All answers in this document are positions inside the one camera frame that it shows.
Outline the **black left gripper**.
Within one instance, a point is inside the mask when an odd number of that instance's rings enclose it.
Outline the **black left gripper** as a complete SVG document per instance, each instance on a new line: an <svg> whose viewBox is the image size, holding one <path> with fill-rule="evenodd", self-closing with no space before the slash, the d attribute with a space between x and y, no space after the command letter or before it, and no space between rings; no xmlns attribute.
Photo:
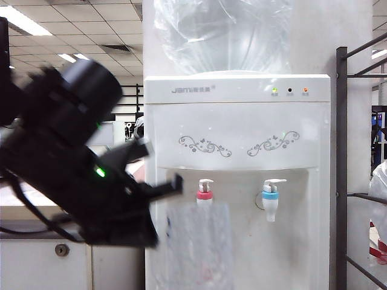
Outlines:
<svg viewBox="0 0 387 290"><path fill-rule="evenodd" d="M183 178L179 174L154 186L137 182L127 173L110 173L104 177L84 173L81 181L85 201L81 224L89 245L155 248L158 235L149 204L183 191Z"/></svg>

